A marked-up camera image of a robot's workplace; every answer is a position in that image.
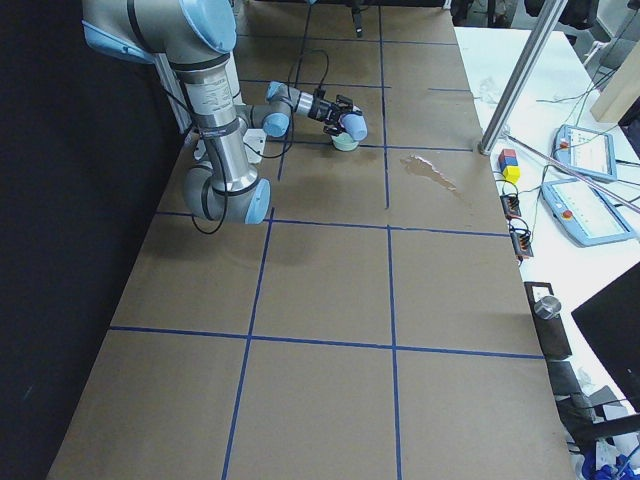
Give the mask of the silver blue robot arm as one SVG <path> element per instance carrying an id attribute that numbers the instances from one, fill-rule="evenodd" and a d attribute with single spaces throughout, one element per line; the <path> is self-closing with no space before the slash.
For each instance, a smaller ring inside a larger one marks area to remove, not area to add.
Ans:
<path id="1" fill-rule="evenodd" d="M 309 94 L 271 82 L 265 104 L 235 104 L 226 66 L 236 46 L 236 22 L 227 1 L 85 1 L 82 8 L 92 49 L 138 63 L 166 56 L 206 149 L 184 180 L 184 200 L 194 217 L 259 224 L 267 216 L 270 183 L 249 163 L 249 128 L 282 137 L 292 115 L 300 114 L 323 123 L 331 136 L 346 133 L 359 142 L 368 134 L 351 99 L 329 102 L 321 88 Z"/>

